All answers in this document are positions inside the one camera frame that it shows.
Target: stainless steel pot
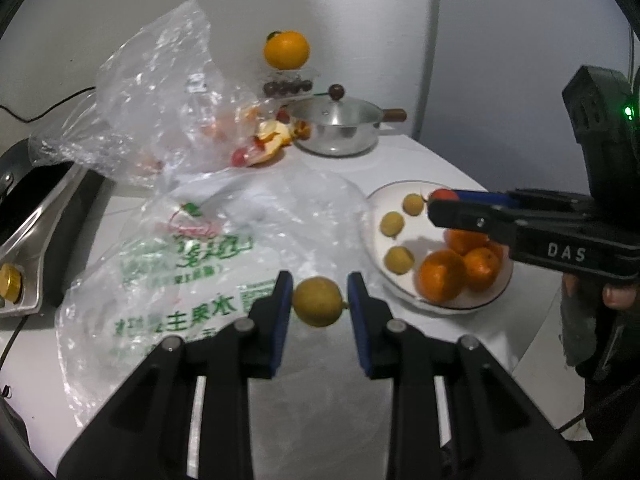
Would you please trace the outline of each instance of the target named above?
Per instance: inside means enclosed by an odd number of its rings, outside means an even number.
[[[402,123],[402,108],[383,110],[345,97],[341,85],[331,85],[327,95],[314,96],[287,106],[293,121],[295,143],[325,156],[350,156],[370,150],[378,142],[380,123]]]

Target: screw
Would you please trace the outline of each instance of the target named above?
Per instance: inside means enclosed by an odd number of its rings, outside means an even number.
[[[406,323],[401,319],[390,319],[386,322],[386,329],[394,334],[399,334],[406,330]]]
[[[478,339],[470,334],[463,335],[460,338],[460,342],[462,343],[462,346],[467,350],[475,350],[480,346],[480,342],[478,341]]]
[[[162,348],[167,350],[168,352],[177,350],[178,348],[180,348],[181,344],[182,340],[177,335],[170,335],[169,337],[165,337],[160,343]]]
[[[238,332],[251,332],[251,330],[254,329],[254,326],[254,320],[248,317],[241,317],[234,321],[234,328],[238,330]]]

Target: orange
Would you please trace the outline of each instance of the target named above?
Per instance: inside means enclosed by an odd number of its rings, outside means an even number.
[[[466,285],[464,260],[450,249],[429,254],[418,270],[415,285],[431,303],[453,300]]]
[[[486,247],[473,249],[464,257],[466,284],[474,292],[487,290],[500,272],[500,260]]]
[[[464,256],[473,249],[483,247],[489,241],[489,238],[485,234],[473,231],[447,229],[444,233],[444,241],[449,249],[453,249],[460,256]]]
[[[309,59],[309,44],[299,32],[272,32],[264,45],[265,61],[278,70],[297,70]]]
[[[498,260],[500,260],[500,263],[502,263],[502,261],[504,260],[504,250],[505,250],[504,245],[501,245],[498,242],[492,242],[491,240],[489,240],[489,242],[487,243],[487,245],[485,245],[485,247],[489,249],[493,254],[498,256]]]

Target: cherry tomato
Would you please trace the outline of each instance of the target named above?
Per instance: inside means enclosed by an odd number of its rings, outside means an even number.
[[[231,154],[231,166],[233,168],[244,168],[248,155],[249,152],[246,148],[238,148]]]
[[[278,110],[278,113],[276,114],[276,120],[280,121],[283,124],[289,124],[291,117],[289,117],[289,114],[284,108],[281,108],[280,110]]]
[[[429,195],[428,202],[431,200],[460,200],[460,197],[455,191],[441,187]]]

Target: human hand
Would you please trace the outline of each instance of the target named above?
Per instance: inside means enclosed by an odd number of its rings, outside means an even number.
[[[562,277],[564,288],[569,298],[574,294],[578,286],[578,278],[572,274],[565,274]],[[602,301],[613,310],[628,310],[636,301],[638,286],[613,286],[605,285],[602,289]]]

